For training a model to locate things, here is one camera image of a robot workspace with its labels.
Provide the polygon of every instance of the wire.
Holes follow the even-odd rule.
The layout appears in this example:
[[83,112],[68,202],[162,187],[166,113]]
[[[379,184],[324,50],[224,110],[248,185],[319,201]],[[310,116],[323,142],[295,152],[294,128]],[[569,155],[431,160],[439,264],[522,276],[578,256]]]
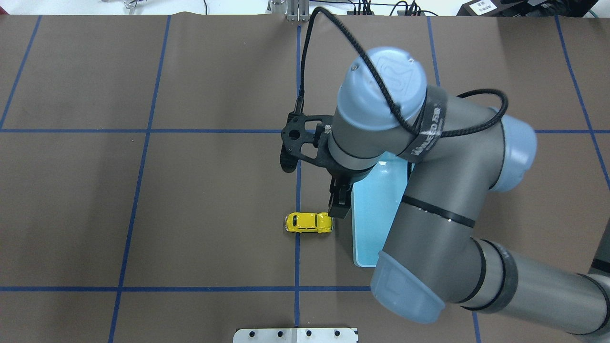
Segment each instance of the wire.
[[[371,75],[373,76],[373,79],[377,83],[377,86],[379,87],[381,94],[383,95],[384,99],[386,100],[387,105],[390,107],[390,112],[392,113],[394,118],[396,118],[396,120],[399,122],[400,126],[402,126],[407,132],[409,132],[413,135],[419,135],[419,130],[416,130],[411,125],[409,125],[409,123],[407,123],[407,120],[400,114],[400,105],[395,103],[394,100],[392,99],[392,96],[390,95],[390,92],[388,91],[386,84],[383,82],[383,79],[381,79],[381,76],[377,72],[377,69],[373,65],[373,62],[371,62],[368,54],[364,51],[364,49],[362,48],[360,43],[358,43],[358,41],[354,38],[354,36],[351,34],[351,32],[347,29],[347,27],[345,27],[345,25],[343,25],[343,23],[336,16],[334,16],[329,10],[325,9],[324,7],[314,8],[314,11],[311,13],[311,16],[309,17],[309,25],[307,26],[305,44],[303,46],[303,53],[301,55],[301,83],[300,83],[299,94],[296,99],[297,105],[299,105],[299,104],[302,105],[302,103],[304,101],[304,97],[305,97],[305,61],[306,61],[306,57],[307,57],[307,50],[309,48],[309,42],[311,40],[311,32],[312,32],[312,29],[314,28],[315,18],[318,15],[318,13],[324,14],[324,16],[326,16],[341,31],[341,33],[350,42],[351,46],[356,50],[356,52],[358,52],[358,55],[364,61],[364,64],[367,66],[368,70],[371,72]],[[467,98],[469,96],[473,96],[473,95],[477,95],[477,94],[494,94],[494,95],[497,95],[498,97],[500,97],[500,99],[502,101],[500,110],[490,120],[486,121],[483,124],[471,126],[469,128],[465,128],[465,129],[445,131],[445,132],[441,133],[441,137],[456,137],[459,135],[474,134],[476,132],[491,128],[493,125],[497,124],[502,119],[502,116],[506,113],[506,109],[508,108],[508,97],[506,96],[506,94],[504,94],[502,91],[499,91],[497,89],[484,88],[484,89],[471,90],[469,92],[462,93],[462,94],[458,95],[458,97]]]
[[406,13],[406,10],[409,8],[409,4],[408,4],[406,1],[398,1],[398,2],[397,2],[395,5],[394,5],[394,7],[392,7],[392,10],[390,11],[390,15],[394,14],[394,10],[395,10],[395,9],[396,9],[396,7],[397,7],[398,5],[400,5],[401,3],[404,3],[404,10],[405,10],[405,13]]
[[354,15],[356,14],[356,4],[352,0],[347,0],[350,4],[354,5]]
[[[350,2],[346,2],[346,1],[329,1],[329,0],[310,0],[310,2],[322,2],[325,4],[350,4]],[[394,4],[375,4],[373,2],[371,2],[370,4],[378,5],[378,6],[394,6]]]
[[422,13],[422,12],[423,12],[423,13],[430,13],[430,14],[433,14],[433,15],[435,15],[435,16],[439,16],[438,14],[436,14],[436,13],[434,13],[434,12],[432,12],[432,11],[427,11],[427,10],[419,10],[419,11],[417,11],[417,13]]
[[371,11],[371,0],[368,0],[368,5],[367,5],[367,14],[368,15],[373,15],[373,12]]
[[502,100],[502,105],[500,106],[500,110],[490,120],[487,120],[483,124],[471,126],[469,128],[465,128],[465,129],[444,131],[440,135],[441,137],[456,137],[459,135],[474,134],[474,133],[491,128],[493,125],[495,125],[502,119],[502,116],[506,113],[506,109],[508,109],[508,97],[506,96],[506,94],[504,94],[504,92],[502,92],[501,90],[492,89],[492,88],[483,88],[483,89],[475,89],[475,90],[471,90],[471,91],[462,93],[462,94],[458,95],[457,97],[458,98],[468,98],[469,96],[473,96],[473,95],[477,95],[477,94],[497,95]]
[[392,115],[394,116],[394,118],[396,118],[396,120],[398,120],[400,125],[402,127],[404,127],[408,132],[410,132],[412,134],[417,134],[417,132],[407,123],[407,121],[403,118],[403,116],[400,115],[400,106],[397,103],[394,103],[394,100],[392,99],[392,97],[390,96],[390,93],[387,90],[386,84],[383,82],[383,80],[379,76],[379,73],[377,72],[377,69],[373,65],[373,62],[371,62],[371,60],[368,58],[367,53],[364,51],[364,49],[362,49],[362,46],[360,45],[360,43],[358,43],[358,41],[354,38],[354,36],[351,34],[351,32],[347,29],[347,27],[345,27],[345,25],[343,25],[343,23],[341,23],[341,21],[339,19],[337,19],[336,16],[334,16],[331,12],[329,12],[329,10],[325,9],[324,7],[314,8],[314,11],[311,13],[311,16],[309,17],[309,25],[307,26],[307,35],[305,36],[305,44],[303,46],[303,55],[301,57],[301,87],[300,87],[298,97],[301,100],[303,100],[303,98],[305,96],[305,60],[307,57],[307,49],[309,47],[309,41],[311,39],[311,31],[314,28],[315,17],[318,15],[318,13],[324,14],[333,24],[335,24],[335,26],[337,26],[337,28],[339,30],[341,30],[341,33],[343,33],[345,38],[347,38],[347,40],[351,43],[351,45],[354,47],[354,49],[358,52],[358,54],[364,61],[364,64],[367,66],[368,70],[373,75],[373,79],[375,80],[375,82],[377,82],[377,85],[379,86],[379,90],[381,91],[381,94],[383,94],[383,97],[386,99],[386,102],[387,102],[388,106],[390,107],[390,111],[391,111]]

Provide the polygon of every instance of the black band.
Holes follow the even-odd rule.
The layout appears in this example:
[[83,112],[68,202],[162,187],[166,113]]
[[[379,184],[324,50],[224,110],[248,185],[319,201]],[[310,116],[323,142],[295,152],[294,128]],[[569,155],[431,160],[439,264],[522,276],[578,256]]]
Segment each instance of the black band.
[[604,299],[606,300],[606,317],[604,318],[604,321],[601,323],[600,327],[598,327],[598,328],[597,328],[597,329],[595,329],[594,331],[591,331],[590,333],[571,333],[571,334],[573,334],[573,335],[575,335],[575,336],[584,336],[585,334],[592,334],[592,333],[594,333],[594,332],[598,332],[598,331],[600,331],[601,329],[603,329],[603,328],[606,326],[606,324],[608,324],[608,320],[610,319],[610,299],[608,298],[608,293],[606,292],[606,290],[604,289],[604,287],[603,287],[603,286],[602,286],[602,285],[601,285],[599,282],[597,282],[597,280],[596,280],[596,279],[593,279],[593,278],[592,278],[592,277],[590,277],[589,275],[585,275],[585,274],[577,274],[577,275],[582,276],[583,278],[585,278],[585,279],[587,279],[587,280],[591,281],[591,282],[592,282],[594,285],[596,285],[596,286],[597,286],[597,288],[599,288],[599,289],[600,289],[601,293],[604,295]]
[[405,204],[413,205],[413,206],[415,206],[417,208],[420,208],[420,209],[422,209],[424,211],[428,211],[430,213],[434,213],[434,214],[439,215],[439,216],[441,216],[443,218],[450,219],[450,220],[452,220],[452,221],[454,221],[454,222],[456,222],[458,224],[465,225],[465,226],[467,226],[469,228],[474,228],[475,227],[475,221],[474,220],[472,220],[470,218],[467,218],[467,217],[464,217],[462,215],[459,215],[457,213],[448,211],[446,209],[442,209],[440,207],[434,206],[433,204],[429,204],[429,203],[427,203],[425,201],[422,201],[422,200],[419,200],[419,199],[415,199],[415,198],[411,198],[411,197],[408,197],[406,195],[403,195],[403,202]]
[[512,298],[517,292],[517,285],[519,283],[519,273],[517,272],[517,263],[512,257],[510,251],[501,246],[500,244],[492,243],[488,240],[483,239],[483,242],[489,243],[495,251],[500,255],[500,261],[502,262],[502,270],[504,271],[504,277],[502,285],[496,296],[488,304],[477,308],[468,308],[471,311],[481,311],[482,313],[496,313],[501,311],[508,305]]
[[597,270],[601,270],[602,272],[610,274],[610,263],[602,261],[601,259],[594,259],[593,263],[591,263],[591,268],[595,268]]
[[423,111],[417,117],[418,134],[400,157],[413,163],[421,162],[443,133],[446,114],[447,93],[441,88],[428,86]]
[[476,248],[479,250],[479,255],[481,255],[481,274],[479,275],[479,282],[476,283],[476,287],[472,292],[465,297],[463,300],[458,301],[456,304],[461,304],[469,301],[474,298],[475,295],[481,290],[481,286],[483,286],[483,281],[485,281],[485,274],[487,273],[487,261],[485,260],[485,254],[483,253],[483,248],[481,248],[481,244],[476,241],[474,238],[470,238],[476,245]]

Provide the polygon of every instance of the yellow toy car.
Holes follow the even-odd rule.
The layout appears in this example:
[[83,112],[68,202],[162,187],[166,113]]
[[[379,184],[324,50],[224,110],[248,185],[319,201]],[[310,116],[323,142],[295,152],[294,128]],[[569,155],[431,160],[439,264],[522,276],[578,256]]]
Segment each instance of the yellow toy car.
[[330,233],[334,223],[328,213],[293,212],[286,216],[284,228],[291,233]]

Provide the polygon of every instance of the grid line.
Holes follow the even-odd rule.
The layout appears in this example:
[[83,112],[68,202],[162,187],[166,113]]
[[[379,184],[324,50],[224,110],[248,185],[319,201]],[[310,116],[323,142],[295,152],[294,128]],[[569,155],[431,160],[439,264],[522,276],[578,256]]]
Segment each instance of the grid line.
[[434,48],[434,34],[432,32],[432,22],[430,21],[429,16],[426,16],[426,21],[428,22],[428,37],[430,39],[430,52],[432,53],[432,64],[434,65],[434,78],[436,79],[436,86],[440,87],[439,65],[436,61],[436,49]]
[[368,292],[370,286],[0,286],[0,292]]
[[[296,96],[301,84],[301,25],[296,26]],[[296,163],[296,198],[295,209],[301,212],[301,161]],[[301,323],[301,234],[295,234],[295,327]]]
[[[537,134],[588,134],[590,130],[537,129]],[[282,129],[0,129],[0,132],[16,134],[279,134]],[[595,134],[610,134],[610,130],[592,130]]]
[[479,317],[475,311],[472,311],[472,321],[475,323],[476,343],[481,343],[481,331],[479,330]]
[[13,95],[15,95],[15,90],[17,89],[17,84],[19,84],[19,79],[21,79],[21,73],[23,72],[23,67],[26,65],[27,57],[30,54],[30,49],[34,44],[34,38],[36,37],[36,32],[38,32],[38,27],[40,26],[40,21],[42,20],[42,15],[38,16],[36,19],[36,25],[34,25],[34,30],[32,31],[32,36],[30,37],[30,41],[27,44],[26,52],[23,54],[23,59],[21,59],[21,64],[19,65],[19,70],[17,71],[17,76],[15,76],[15,82],[13,82],[13,87],[10,89],[9,98],[6,101],[6,105],[4,106],[4,112],[2,113],[2,118],[0,118],[0,129],[4,125],[4,120],[6,120],[6,116],[9,113],[10,103],[13,101]]
[[153,126],[154,109],[157,102],[157,94],[159,92],[159,83],[161,82],[161,72],[163,70],[163,58],[165,57],[165,48],[167,47],[167,37],[170,32],[171,15],[167,16],[167,22],[165,24],[165,34],[163,36],[163,45],[161,47],[161,55],[159,57],[159,67],[157,69],[157,78],[155,80],[154,91],[151,100],[151,111],[148,116],[148,126],[146,137],[144,139],[144,147],[142,149],[142,159],[140,160],[140,170],[138,172],[138,180],[135,184],[134,203],[131,209],[131,217],[129,219],[129,227],[127,229],[127,238],[125,240],[125,250],[123,251],[123,262],[121,263],[121,273],[118,280],[119,290],[117,291],[117,297],[115,299],[115,307],[112,313],[112,322],[110,324],[110,333],[108,335],[108,343],[114,341],[114,334],[117,328],[118,310],[121,305],[121,295],[123,293],[122,287],[125,281],[125,270],[127,269],[127,259],[129,257],[129,247],[131,246],[131,237],[134,231],[135,215],[138,209],[138,200],[140,198],[140,188],[142,186],[142,176],[144,174],[144,166],[146,164],[146,154],[148,153],[148,143],[151,136],[151,128]]
[[568,66],[568,70],[570,72],[570,77],[572,78],[572,83],[574,84],[574,89],[576,90],[576,95],[578,97],[578,102],[580,103],[580,107],[583,110],[584,119],[587,122],[587,127],[589,128],[589,134],[591,135],[591,140],[593,141],[593,146],[595,148],[595,153],[597,153],[597,159],[600,161],[601,171],[606,178],[606,186],[608,190],[610,190],[610,178],[608,177],[608,171],[606,170],[606,164],[604,163],[604,159],[601,156],[600,147],[597,144],[597,139],[595,138],[595,132],[593,130],[593,126],[591,125],[591,120],[589,118],[589,114],[587,113],[587,107],[584,105],[583,96],[580,93],[580,87],[578,87],[578,81],[576,80],[576,76],[574,75],[574,71],[572,70],[572,63],[570,63],[570,56],[568,55],[568,49],[565,46],[564,34],[561,31],[561,24],[559,23],[559,17],[555,16],[555,25],[557,26],[557,33],[559,34],[559,40],[561,41],[561,48],[564,51],[565,63]]

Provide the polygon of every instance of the light blue tray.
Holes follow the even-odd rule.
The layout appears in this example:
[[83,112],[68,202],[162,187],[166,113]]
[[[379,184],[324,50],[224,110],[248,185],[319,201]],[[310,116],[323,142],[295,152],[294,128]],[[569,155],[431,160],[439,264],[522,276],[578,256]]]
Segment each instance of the light blue tray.
[[375,267],[407,186],[407,161],[384,153],[373,170],[354,184],[354,264]]

